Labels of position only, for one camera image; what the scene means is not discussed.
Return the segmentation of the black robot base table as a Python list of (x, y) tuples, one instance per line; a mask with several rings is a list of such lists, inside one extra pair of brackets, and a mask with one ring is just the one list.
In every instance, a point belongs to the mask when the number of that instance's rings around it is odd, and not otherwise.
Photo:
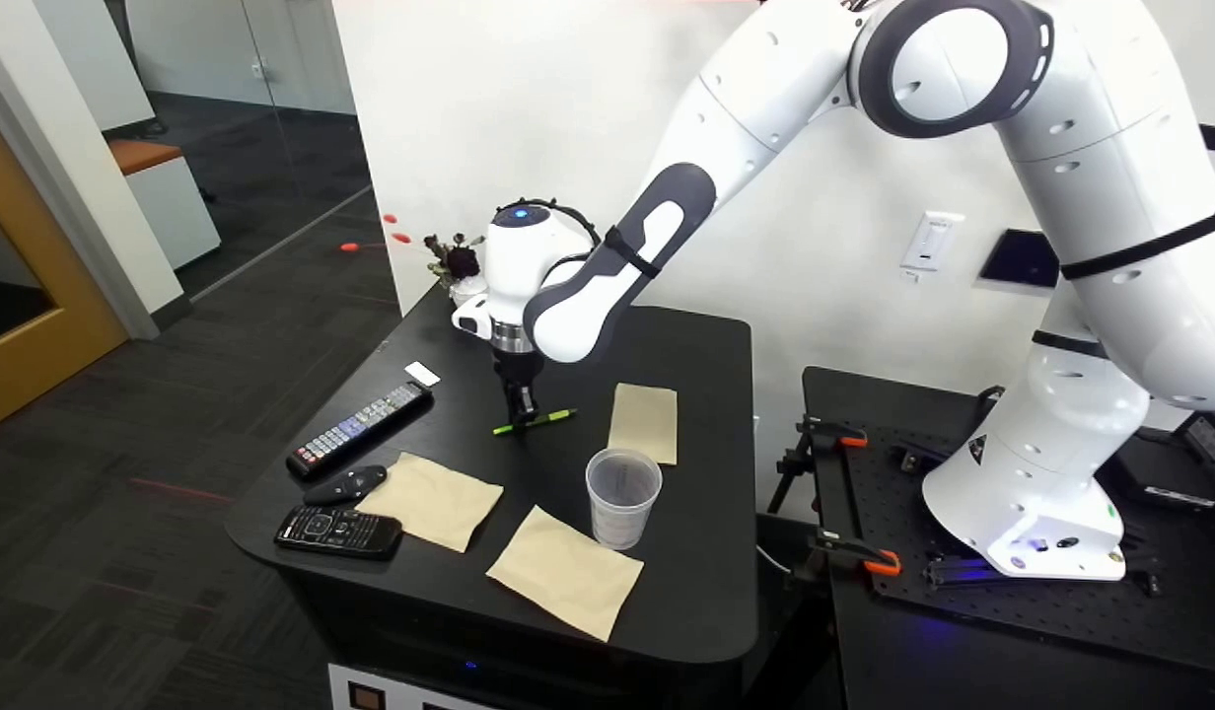
[(1215, 710), (1215, 514), (1130, 491), (1188, 472), (1175, 443), (1137, 443), (1100, 472), (1116, 546), (1033, 514), (966, 548), (920, 497), (924, 462), (971, 425), (966, 396), (812, 366), (812, 420), (867, 443), (821, 456), (821, 516), (899, 552), (901, 571), (830, 579), (849, 710)]

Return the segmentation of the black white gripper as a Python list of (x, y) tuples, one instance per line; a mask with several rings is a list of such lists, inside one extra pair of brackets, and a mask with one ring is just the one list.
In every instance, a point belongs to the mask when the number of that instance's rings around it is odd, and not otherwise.
[(449, 296), (449, 326), (489, 342), (496, 355), (496, 380), (503, 396), (510, 422), (535, 420), (535, 375), (540, 358), (520, 363), (520, 385), (516, 385), (516, 358), (533, 355), (533, 341), (524, 337), (516, 316), (499, 316), (496, 299), (489, 296), (489, 279), (481, 267), (481, 236), (454, 233), (443, 242), (437, 233), (424, 236), (431, 250), (431, 272)]

